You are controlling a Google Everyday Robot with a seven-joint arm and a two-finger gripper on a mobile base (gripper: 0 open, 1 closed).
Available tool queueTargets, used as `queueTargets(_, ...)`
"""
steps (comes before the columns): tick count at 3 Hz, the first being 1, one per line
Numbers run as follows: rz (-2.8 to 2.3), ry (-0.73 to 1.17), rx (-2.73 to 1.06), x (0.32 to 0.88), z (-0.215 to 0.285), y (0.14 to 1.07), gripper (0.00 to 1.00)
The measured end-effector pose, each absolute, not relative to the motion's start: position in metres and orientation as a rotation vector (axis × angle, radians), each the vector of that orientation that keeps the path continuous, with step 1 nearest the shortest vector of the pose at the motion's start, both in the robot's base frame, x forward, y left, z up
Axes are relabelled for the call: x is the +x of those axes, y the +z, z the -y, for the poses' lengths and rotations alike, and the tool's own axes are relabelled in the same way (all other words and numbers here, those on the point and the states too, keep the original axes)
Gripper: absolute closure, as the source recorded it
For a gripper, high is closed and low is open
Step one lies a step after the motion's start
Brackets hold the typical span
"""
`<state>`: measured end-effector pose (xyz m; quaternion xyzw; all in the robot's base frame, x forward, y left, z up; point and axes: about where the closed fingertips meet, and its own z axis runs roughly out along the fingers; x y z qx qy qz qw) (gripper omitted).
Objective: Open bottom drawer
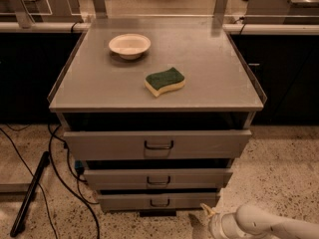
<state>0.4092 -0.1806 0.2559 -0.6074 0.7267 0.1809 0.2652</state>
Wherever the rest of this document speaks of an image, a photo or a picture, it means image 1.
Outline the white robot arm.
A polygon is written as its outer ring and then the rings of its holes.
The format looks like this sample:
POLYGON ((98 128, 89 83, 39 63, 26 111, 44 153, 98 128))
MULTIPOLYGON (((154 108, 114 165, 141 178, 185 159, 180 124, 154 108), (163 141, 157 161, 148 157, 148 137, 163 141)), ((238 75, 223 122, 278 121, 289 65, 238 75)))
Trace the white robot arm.
POLYGON ((319 239, 319 225, 268 213, 243 204, 232 213, 217 213, 201 203, 213 239, 319 239))

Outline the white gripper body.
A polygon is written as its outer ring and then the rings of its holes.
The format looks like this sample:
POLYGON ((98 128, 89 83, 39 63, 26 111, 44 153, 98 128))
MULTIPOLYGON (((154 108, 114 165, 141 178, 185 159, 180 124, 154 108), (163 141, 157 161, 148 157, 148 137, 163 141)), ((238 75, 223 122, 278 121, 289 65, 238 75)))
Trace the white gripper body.
POLYGON ((216 213, 208 222, 208 231, 213 239, 238 239, 241 230, 232 213, 216 213))

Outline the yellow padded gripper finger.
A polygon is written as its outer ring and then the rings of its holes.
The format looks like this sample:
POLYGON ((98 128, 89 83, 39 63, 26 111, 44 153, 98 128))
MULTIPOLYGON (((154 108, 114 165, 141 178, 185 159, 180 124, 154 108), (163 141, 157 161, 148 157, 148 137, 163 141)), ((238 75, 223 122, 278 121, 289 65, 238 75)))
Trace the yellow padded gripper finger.
POLYGON ((200 207, 204 211, 207 218, 212 218, 216 214, 216 212, 210 206, 208 206, 204 203, 201 203, 200 207))

